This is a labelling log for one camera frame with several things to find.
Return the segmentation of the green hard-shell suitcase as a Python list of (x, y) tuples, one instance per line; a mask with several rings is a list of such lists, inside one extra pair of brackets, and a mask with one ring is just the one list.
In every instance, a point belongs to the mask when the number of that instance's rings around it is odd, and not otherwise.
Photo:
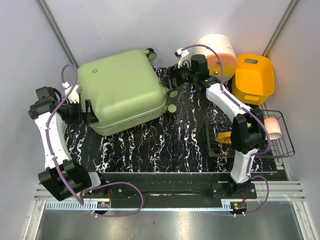
[(162, 85), (151, 61), (157, 57), (152, 48), (134, 49), (81, 65), (78, 84), (82, 101), (89, 100), (95, 118), (89, 126), (101, 136), (175, 114), (168, 103), (178, 91)]

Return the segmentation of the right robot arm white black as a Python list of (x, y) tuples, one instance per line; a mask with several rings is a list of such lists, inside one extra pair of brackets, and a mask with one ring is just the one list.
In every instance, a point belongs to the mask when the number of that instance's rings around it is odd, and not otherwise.
[(210, 75), (207, 59), (203, 54), (190, 58), (188, 66), (184, 64), (187, 56), (175, 52), (178, 63), (168, 70), (168, 81), (173, 86), (192, 83), (194, 88), (205, 93), (206, 98), (217, 105), (232, 122), (230, 134), (234, 148), (233, 167), (230, 179), (222, 187), (223, 193), (239, 198), (251, 183), (251, 167), (258, 147), (265, 140), (264, 115), (261, 110), (242, 105), (224, 87), (215, 76)]

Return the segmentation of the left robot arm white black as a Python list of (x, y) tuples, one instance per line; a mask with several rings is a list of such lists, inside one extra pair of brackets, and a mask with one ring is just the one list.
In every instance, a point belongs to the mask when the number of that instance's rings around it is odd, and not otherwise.
[(91, 101), (85, 100), (85, 108), (82, 108), (79, 100), (63, 103), (61, 93), (53, 87), (44, 86), (35, 92), (38, 100), (30, 106), (28, 114), (40, 131), (45, 154), (39, 182), (58, 201), (87, 189), (95, 197), (103, 198), (108, 193), (107, 184), (97, 172), (88, 172), (72, 159), (64, 137), (65, 124), (98, 122)]

